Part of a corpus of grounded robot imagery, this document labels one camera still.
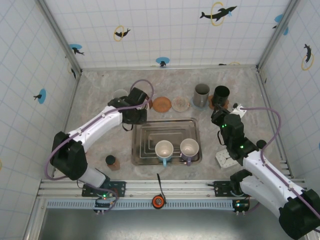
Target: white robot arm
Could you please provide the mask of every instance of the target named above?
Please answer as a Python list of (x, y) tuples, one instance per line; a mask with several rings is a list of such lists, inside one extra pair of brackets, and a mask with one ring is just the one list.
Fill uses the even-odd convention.
[(300, 239), (320, 225), (318, 194), (292, 182), (263, 156), (266, 142), (262, 141), (264, 144), (259, 150), (260, 141), (255, 145), (244, 134), (241, 116), (249, 108), (234, 108), (229, 112), (216, 104), (211, 116), (212, 123), (220, 128), (230, 157), (244, 167), (230, 177), (231, 193), (237, 196), (247, 194), (257, 199), (278, 218), (291, 238)]
[(147, 110), (140, 107), (148, 103), (145, 102), (147, 98), (145, 92), (133, 87), (128, 96), (111, 100), (102, 112), (83, 126), (67, 134), (57, 133), (50, 163), (71, 180), (80, 180), (95, 188), (109, 182), (105, 174), (88, 166), (86, 152), (102, 135), (121, 123), (145, 123)]

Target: terracotta saucer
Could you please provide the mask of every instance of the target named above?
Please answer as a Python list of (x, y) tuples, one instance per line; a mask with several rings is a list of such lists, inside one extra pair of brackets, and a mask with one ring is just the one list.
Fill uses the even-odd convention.
[(167, 97), (161, 96), (153, 101), (152, 106), (156, 112), (166, 113), (171, 108), (171, 101)]
[[(209, 101), (209, 107), (211, 109), (215, 109), (214, 105), (212, 104), (211, 102), (211, 99), (213, 98), (214, 96), (213, 95), (210, 95), (208, 96), (208, 101)], [(229, 100), (227, 99), (226, 102), (225, 102), (225, 105), (223, 106), (225, 109), (228, 109), (228, 105), (229, 105)]]

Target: small plate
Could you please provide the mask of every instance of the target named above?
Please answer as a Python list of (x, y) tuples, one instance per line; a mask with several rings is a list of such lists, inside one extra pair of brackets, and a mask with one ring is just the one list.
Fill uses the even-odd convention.
[(184, 96), (177, 96), (175, 97), (173, 100), (172, 100), (172, 108), (174, 110), (176, 110), (177, 112), (184, 112), (186, 111), (189, 106), (190, 106), (190, 103), (189, 103), (189, 100), (184, 97)]

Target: white cup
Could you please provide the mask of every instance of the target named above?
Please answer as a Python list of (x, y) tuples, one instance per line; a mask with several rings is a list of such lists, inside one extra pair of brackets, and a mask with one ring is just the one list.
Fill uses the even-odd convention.
[(190, 166), (191, 161), (197, 157), (199, 152), (199, 144), (192, 138), (183, 140), (180, 144), (181, 157), (186, 161), (186, 165)]
[(158, 159), (163, 162), (163, 166), (166, 167), (167, 161), (169, 161), (174, 154), (174, 146), (167, 140), (159, 141), (155, 145), (155, 154)]
[(128, 96), (128, 92), (124, 89), (118, 89), (116, 90), (113, 94), (112, 94), (112, 98), (115, 99), (115, 98), (121, 98), (121, 97), (124, 97), (124, 96)]

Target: blue mug handle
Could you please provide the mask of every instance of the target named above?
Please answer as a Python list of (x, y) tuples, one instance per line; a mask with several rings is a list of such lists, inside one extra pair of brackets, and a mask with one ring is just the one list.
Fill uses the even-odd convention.
[(186, 161), (186, 165), (189, 167), (189, 166), (191, 166), (191, 157), (190, 156), (188, 156), (188, 159), (187, 159), (187, 161)]

